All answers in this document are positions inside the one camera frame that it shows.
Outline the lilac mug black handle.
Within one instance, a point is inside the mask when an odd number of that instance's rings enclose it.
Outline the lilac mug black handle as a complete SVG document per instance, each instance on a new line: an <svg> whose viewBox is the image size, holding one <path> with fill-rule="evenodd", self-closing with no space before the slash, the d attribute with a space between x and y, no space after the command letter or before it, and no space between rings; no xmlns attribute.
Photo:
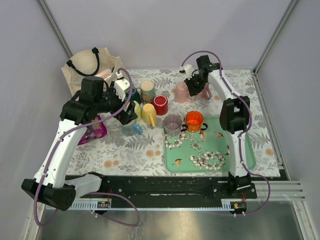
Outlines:
<svg viewBox="0 0 320 240"><path fill-rule="evenodd" d="M176 114L167 115L164 118L163 125L165 134L170 137L178 136L188 129L188 126L183 123L181 117Z"/></svg>

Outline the orange mug black handle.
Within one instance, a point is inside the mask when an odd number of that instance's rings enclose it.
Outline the orange mug black handle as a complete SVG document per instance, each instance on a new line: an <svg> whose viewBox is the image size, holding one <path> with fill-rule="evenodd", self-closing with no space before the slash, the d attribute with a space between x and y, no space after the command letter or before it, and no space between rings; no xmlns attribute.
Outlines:
<svg viewBox="0 0 320 240"><path fill-rule="evenodd" d="M182 120L182 132L196 133L207 129L208 125L204 122L204 116L199 111L189 111Z"/></svg>

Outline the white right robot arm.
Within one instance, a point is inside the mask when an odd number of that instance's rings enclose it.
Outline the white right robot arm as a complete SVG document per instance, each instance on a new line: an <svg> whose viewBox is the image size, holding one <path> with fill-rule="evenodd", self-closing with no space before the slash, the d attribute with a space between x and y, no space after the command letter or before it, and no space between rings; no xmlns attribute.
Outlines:
<svg viewBox="0 0 320 240"><path fill-rule="evenodd" d="M207 85L212 85L223 101L219 122L227 133L231 155L227 191L231 197L239 198L251 186L245 150L246 132L252 124L250 99L241 96L231 86L220 60L212 63L208 55L202 55L196 59L196 64L196 73L191 65L183 64L180 70L186 74L184 82L191 97L200 94Z"/></svg>

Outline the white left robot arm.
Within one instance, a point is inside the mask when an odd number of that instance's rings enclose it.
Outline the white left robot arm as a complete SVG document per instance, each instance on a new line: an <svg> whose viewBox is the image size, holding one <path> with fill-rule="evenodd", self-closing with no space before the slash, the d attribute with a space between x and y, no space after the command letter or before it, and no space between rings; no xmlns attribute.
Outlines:
<svg viewBox="0 0 320 240"><path fill-rule="evenodd" d="M67 101L50 150L32 179L24 179L21 188L34 199L61 211L68 210L76 198L89 193L102 198L109 186L99 173L66 180L72 156L89 124L101 113L110 113L122 125L137 118L134 102L129 100L132 84L120 76L108 84L101 77L87 76L81 88Z"/></svg>

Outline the small pale pink mug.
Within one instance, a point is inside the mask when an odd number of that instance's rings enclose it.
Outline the small pale pink mug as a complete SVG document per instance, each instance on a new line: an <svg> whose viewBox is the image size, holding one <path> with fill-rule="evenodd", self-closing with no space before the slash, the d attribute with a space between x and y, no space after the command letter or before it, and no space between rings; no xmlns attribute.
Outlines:
<svg viewBox="0 0 320 240"><path fill-rule="evenodd" d="M177 84L174 92L174 99L179 104L192 103L194 99L190 97L189 89L184 81Z"/></svg>

